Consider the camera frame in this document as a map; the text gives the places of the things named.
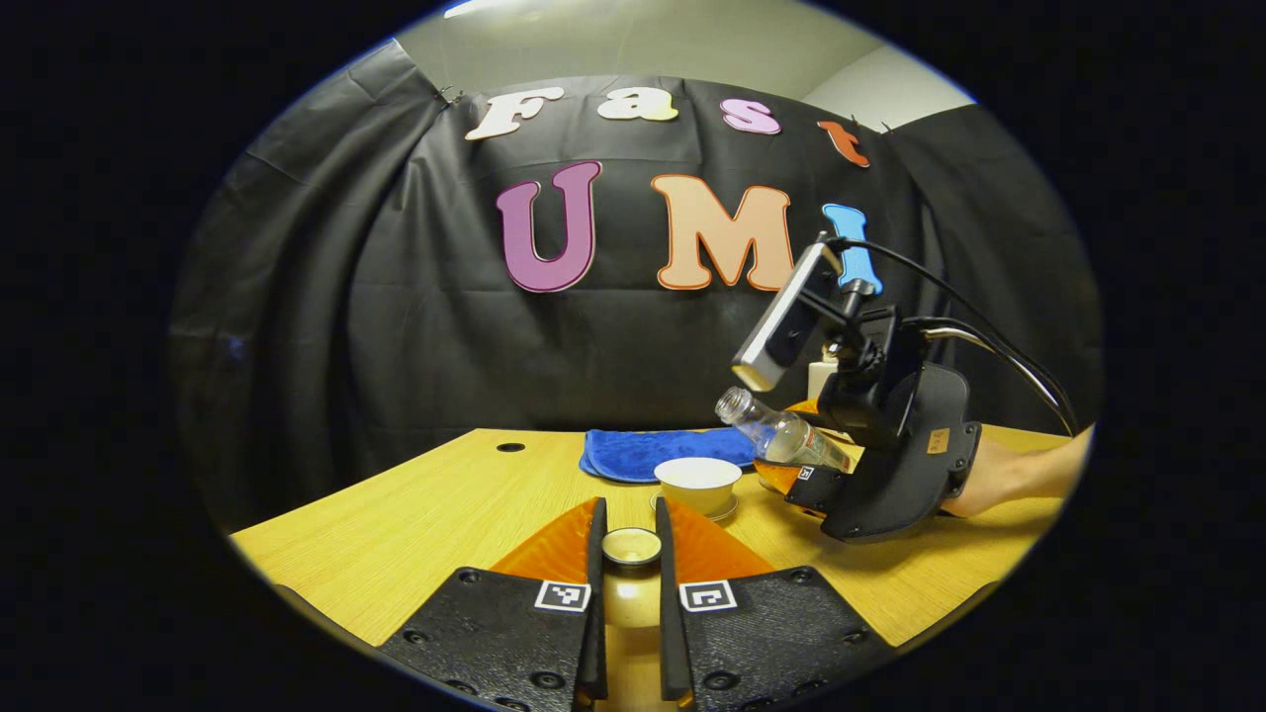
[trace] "table surface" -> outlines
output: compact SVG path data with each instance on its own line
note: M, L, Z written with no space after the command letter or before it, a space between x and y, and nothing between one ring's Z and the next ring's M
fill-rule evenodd
M985 426L984 435L1017 451L1067 440L998 426ZM586 499L606 498L611 530L655 530L649 500L658 486L584 473L584 440L581 432L476 429L232 541L266 579L377 646L454 569L490 568ZM506 442L525 447L496 450ZM844 447L855 459L862 452ZM894 646L1005 576L1062 504L1023 499L971 519L936 517L910 537L844 545L765 490L756 474L744 474L734 494L738 509L719 522L728 533L775 569L815 566ZM657 628L609 625L606 641L609 699L598 702L598 712L675 709L660 701Z

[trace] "blue towel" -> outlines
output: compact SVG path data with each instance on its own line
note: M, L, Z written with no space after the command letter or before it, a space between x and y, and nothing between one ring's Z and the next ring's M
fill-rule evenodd
M622 483L656 483L655 466L676 457L715 457L747 467L756 446L737 428L705 432L589 431L580 469Z

